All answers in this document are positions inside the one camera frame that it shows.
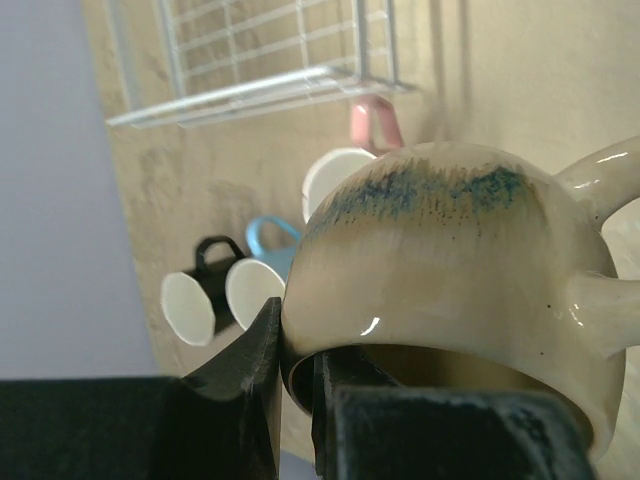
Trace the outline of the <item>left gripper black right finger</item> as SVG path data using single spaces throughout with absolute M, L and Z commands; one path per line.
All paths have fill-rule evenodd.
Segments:
M 593 479 L 586 443 L 549 394 L 400 385 L 356 349 L 313 358 L 322 479 Z

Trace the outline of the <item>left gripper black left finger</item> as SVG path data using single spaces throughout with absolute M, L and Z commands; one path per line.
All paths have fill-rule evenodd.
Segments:
M 281 303 L 182 377 L 5 381 L 5 479 L 275 479 Z

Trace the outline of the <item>black hexagonal ceramic mug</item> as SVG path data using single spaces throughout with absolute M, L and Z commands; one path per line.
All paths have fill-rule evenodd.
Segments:
M 209 262 L 207 252 L 226 245 L 231 255 Z M 160 306 L 165 320 L 186 344 L 206 346 L 214 334 L 234 321 L 225 285 L 232 266 L 246 255 L 230 237 L 203 237 L 194 249 L 194 266 L 190 270 L 167 274 L 160 288 Z

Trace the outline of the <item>light blue ceramic mug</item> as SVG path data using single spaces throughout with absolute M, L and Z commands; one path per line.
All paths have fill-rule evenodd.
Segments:
M 289 234 L 293 244 L 280 249 L 267 249 L 262 244 L 260 234 L 268 223 Z M 231 313 L 244 331 L 249 329 L 269 298 L 284 297 L 288 273 L 301 233 L 279 217 L 261 216 L 248 224 L 245 238 L 250 255 L 231 267 L 225 284 Z

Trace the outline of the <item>pink cup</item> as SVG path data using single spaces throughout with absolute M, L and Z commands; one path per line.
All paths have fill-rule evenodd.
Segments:
M 361 97 L 351 108 L 351 147 L 336 148 L 316 160 L 302 183 L 302 215 L 315 209 L 342 181 L 372 160 L 405 146 L 392 103 L 378 95 Z

